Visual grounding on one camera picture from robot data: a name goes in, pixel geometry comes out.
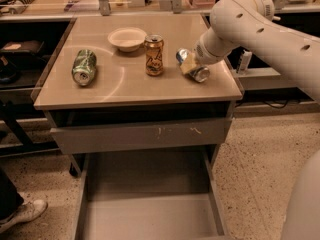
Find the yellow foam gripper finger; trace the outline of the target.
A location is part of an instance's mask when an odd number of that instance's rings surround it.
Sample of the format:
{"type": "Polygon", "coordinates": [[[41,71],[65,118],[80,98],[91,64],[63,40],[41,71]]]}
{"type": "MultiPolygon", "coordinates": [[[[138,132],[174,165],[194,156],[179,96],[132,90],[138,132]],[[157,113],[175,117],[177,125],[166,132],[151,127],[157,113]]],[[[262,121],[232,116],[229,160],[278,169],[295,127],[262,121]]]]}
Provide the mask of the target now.
{"type": "Polygon", "coordinates": [[[199,61],[196,58],[195,54],[193,52],[189,52],[186,55],[186,58],[181,63],[180,69],[182,73],[186,75],[198,66],[199,66],[199,61]]]}

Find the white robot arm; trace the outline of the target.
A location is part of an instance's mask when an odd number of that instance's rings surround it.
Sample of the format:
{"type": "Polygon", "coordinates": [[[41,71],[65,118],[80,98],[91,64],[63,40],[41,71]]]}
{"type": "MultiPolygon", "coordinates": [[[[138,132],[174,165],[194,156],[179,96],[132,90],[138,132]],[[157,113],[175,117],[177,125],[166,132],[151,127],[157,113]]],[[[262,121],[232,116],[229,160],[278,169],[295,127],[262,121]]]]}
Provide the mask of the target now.
{"type": "MultiPolygon", "coordinates": [[[[273,22],[272,0],[220,0],[211,9],[210,28],[181,63],[188,74],[223,60],[241,46],[320,103],[320,40],[273,22]]],[[[296,180],[281,240],[320,240],[320,152],[296,180]]]]}

